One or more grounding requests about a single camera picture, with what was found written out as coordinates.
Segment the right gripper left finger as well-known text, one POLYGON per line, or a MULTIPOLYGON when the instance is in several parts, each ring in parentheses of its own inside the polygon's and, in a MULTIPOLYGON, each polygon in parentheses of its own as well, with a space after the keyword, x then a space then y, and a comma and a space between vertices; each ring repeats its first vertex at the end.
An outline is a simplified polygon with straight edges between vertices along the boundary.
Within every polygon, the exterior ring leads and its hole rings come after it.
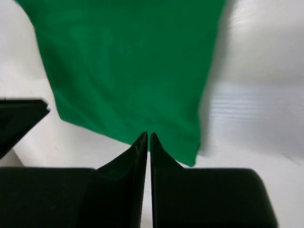
POLYGON ((3 228, 138 228, 148 135, 98 168, 0 170, 3 228))

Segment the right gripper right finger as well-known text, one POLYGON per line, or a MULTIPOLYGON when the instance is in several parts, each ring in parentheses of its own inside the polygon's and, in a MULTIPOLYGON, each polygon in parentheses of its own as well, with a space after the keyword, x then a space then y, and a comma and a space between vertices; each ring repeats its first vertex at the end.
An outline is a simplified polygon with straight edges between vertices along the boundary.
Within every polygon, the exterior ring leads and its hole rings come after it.
POLYGON ((155 228, 276 228, 262 179, 252 169, 184 168, 150 138, 155 228))

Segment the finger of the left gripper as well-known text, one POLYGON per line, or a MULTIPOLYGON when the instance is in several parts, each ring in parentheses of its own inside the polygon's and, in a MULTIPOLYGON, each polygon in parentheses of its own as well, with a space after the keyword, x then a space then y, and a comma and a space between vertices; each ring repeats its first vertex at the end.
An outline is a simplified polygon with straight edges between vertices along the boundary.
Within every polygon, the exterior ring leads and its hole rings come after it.
POLYGON ((48 113, 42 99, 0 100, 0 157, 3 158, 48 113))

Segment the green t shirt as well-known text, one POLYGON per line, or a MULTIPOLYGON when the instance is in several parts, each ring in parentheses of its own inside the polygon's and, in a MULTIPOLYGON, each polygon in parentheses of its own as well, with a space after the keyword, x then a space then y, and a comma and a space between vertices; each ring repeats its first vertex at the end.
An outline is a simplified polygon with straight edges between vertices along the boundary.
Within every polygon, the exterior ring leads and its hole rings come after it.
POLYGON ((59 117, 193 166, 223 0, 20 0, 59 117))

